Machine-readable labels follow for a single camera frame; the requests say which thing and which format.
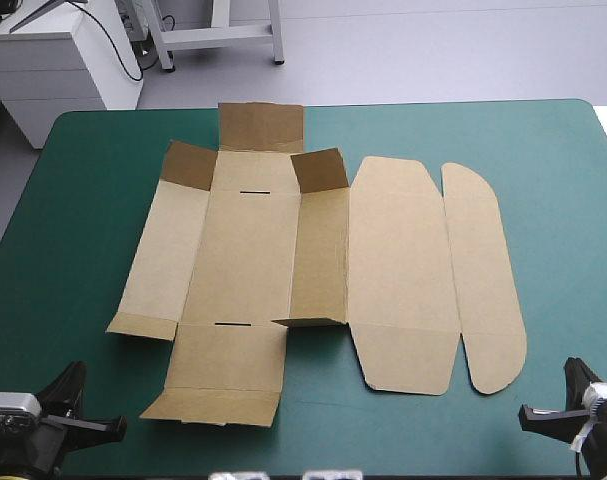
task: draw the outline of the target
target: white cabinet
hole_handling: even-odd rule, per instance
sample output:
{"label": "white cabinet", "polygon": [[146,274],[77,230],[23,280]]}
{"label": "white cabinet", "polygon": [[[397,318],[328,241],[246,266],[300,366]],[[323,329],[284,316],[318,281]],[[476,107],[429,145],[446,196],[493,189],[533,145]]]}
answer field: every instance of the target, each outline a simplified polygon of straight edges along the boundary
{"label": "white cabinet", "polygon": [[[42,3],[24,0],[0,25],[0,99],[34,148],[43,147],[64,112],[135,109],[143,83],[125,74],[100,27],[72,5],[9,33]],[[82,6],[100,20],[128,71],[138,76],[114,2],[90,0]]]}

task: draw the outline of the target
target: cardboard flap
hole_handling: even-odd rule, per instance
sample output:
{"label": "cardboard flap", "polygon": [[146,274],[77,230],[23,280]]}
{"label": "cardboard flap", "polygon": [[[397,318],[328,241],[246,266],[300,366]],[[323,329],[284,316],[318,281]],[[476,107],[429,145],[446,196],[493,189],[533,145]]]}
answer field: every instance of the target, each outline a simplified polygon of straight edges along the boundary
{"label": "cardboard flap", "polygon": [[302,195],[291,318],[346,321],[349,201],[348,188]]}
{"label": "cardboard flap", "polygon": [[480,393],[498,392],[521,373],[527,354],[525,335],[464,332],[463,342],[472,385]]}
{"label": "cardboard flap", "polygon": [[221,150],[303,152],[304,123],[300,105],[220,103]]}
{"label": "cardboard flap", "polygon": [[349,187],[343,157],[338,148],[292,155],[301,193]]}
{"label": "cardboard flap", "polygon": [[443,393],[460,322],[436,186],[419,162],[368,157],[349,223],[348,321],[368,384]]}
{"label": "cardboard flap", "polygon": [[345,321],[332,320],[331,318],[284,318],[273,322],[288,328],[336,327],[346,324]]}
{"label": "cardboard flap", "polygon": [[287,329],[181,324],[160,397],[142,418],[270,426]]}
{"label": "cardboard flap", "polygon": [[173,140],[165,154],[161,178],[186,187],[209,190],[217,152]]}
{"label": "cardboard flap", "polygon": [[141,418],[270,427],[279,397],[275,392],[168,388],[141,414]]}
{"label": "cardboard flap", "polygon": [[160,180],[109,332],[171,340],[205,221],[209,192]]}
{"label": "cardboard flap", "polygon": [[374,390],[442,395],[459,332],[350,324],[365,382]]}
{"label": "cardboard flap", "polygon": [[287,329],[181,324],[166,388],[279,393]]}
{"label": "cardboard flap", "polygon": [[177,322],[174,320],[117,312],[106,331],[172,341],[176,334],[176,325]]}
{"label": "cardboard flap", "polygon": [[416,160],[365,157],[356,174],[352,190],[403,193],[434,198],[442,202],[425,166]]}
{"label": "cardboard flap", "polygon": [[526,334],[492,187],[461,165],[442,167],[452,266],[474,387],[494,393],[521,371]]}

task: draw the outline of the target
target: gray floor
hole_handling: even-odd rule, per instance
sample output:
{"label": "gray floor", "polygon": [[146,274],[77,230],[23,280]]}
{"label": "gray floor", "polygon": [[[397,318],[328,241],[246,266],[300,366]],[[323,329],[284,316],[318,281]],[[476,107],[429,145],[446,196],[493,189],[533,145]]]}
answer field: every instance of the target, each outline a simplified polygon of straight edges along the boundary
{"label": "gray floor", "polygon": [[[607,105],[607,0],[282,0],[286,64],[269,46],[177,53],[146,72],[140,108],[582,98]],[[165,0],[178,28],[202,2]],[[267,18],[233,0],[236,23]],[[0,122],[0,239],[37,159]]]}

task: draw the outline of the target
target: cardboard panel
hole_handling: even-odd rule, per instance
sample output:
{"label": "cardboard panel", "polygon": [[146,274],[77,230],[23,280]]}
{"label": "cardboard panel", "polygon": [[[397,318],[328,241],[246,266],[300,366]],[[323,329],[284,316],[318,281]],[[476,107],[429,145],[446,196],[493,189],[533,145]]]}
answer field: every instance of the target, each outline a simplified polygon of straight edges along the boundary
{"label": "cardboard panel", "polygon": [[365,382],[374,390],[441,395],[460,333],[350,324]]}
{"label": "cardboard panel", "polygon": [[474,387],[494,393],[520,373],[526,334],[492,187],[472,170],[442,167],[463,341]]}
{"label": "cardboard panel", "polygon": [[270,427],[279,399],[280,392],[168,388],[141,418]]}
{"label": "cardboard panel", "polygon": [[182,322],[287,318],[300,196],[213,191]]}
{"label": "cardboard panel", "polygon": [[346,321],[349,199],[349,188],[302,196],[290,318]]}
{"label": "cardboard panel", "polygon": [[290,156],[270,152],[219,152],[212,191],[299,194]]}
{"label": "cardboard panel", "polygon": [[292,155],[301,193],[347,188],[347,174],[338,148]]}
{"label": "cardboard panel", "polygon": [[443,393],[460,323],[443,201],[425,167],[366,158],[349,224],[348,320],[368,384]]}
{"label": "cardboard panel", "polygon": [[172,341],[177,325],[175,320],[117,312],[106,331]]}
{"label": "cardboard panel", "polygon": [[159,181],[108,332],[171,340],[192,276],[209,193]]}
{"label": "cardboard panel", "polygon": [[305,119],[300,105],[221,103],[221,150],[303,152]]}
{"label": "cardboard panel", "polygon": [[142,418],[271,425],[286,335],[279,326],[180,325],[165,389]]}
{"label": "cardboard panel", "polygon": [[217,152],[189,143],[172,141],[165,154],[161,178],[186,187],[209,190]]}

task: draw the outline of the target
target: green table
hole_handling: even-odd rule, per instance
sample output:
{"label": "green table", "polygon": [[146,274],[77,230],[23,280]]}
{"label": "green table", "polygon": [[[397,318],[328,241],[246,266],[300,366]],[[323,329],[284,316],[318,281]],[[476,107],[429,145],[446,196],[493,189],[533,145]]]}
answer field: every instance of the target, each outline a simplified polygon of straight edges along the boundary
{"label": "green table", "polygon": [[125,414],[120,445],[68,458],[73,474],[206,474],[357,467],[369,474],[563,474],[567,446],[522,433],[521,403],[562,408],[566,357],[607,379],[607,139],[581,101],[308,108],[307,149],[483,175],[501,203],[528,331],[522,374],[475,393],[462,351],[441,397],[374,392],[349,331],[288,338],[272,429],[139,420],[163,386],[171,344],[103,333],[114,314],[170,139],[218,143],[216,110],[66,114],[0,245],[0,390],[35,391],[66,363],[89,366],[86,414]]}

